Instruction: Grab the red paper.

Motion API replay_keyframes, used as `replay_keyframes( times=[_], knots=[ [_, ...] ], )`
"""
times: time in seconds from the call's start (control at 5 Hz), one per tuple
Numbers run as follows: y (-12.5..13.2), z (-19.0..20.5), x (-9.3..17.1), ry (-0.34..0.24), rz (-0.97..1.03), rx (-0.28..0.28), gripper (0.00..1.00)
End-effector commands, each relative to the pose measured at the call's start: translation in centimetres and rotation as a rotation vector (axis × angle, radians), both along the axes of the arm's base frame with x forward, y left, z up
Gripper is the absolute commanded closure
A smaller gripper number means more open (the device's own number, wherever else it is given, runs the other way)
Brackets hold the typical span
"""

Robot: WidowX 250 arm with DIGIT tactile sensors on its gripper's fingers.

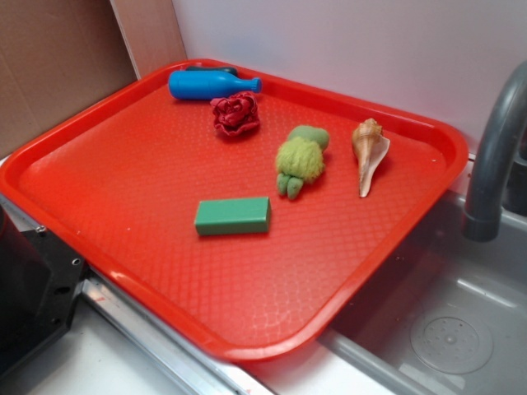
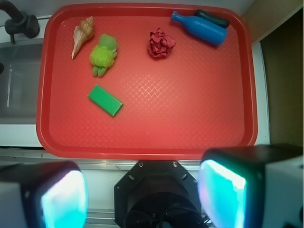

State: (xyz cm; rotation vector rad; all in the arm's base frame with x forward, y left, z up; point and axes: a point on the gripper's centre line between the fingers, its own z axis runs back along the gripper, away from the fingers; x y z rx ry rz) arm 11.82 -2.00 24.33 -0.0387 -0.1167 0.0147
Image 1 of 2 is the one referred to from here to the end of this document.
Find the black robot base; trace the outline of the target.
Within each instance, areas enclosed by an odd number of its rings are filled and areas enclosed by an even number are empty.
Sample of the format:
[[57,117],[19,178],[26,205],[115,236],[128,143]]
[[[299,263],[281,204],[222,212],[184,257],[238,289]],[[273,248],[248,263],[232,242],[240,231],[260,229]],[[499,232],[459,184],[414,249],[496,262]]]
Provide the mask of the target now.
[[1,378],[67,333],[84,257],[49,230],[16,228],[1,210]]

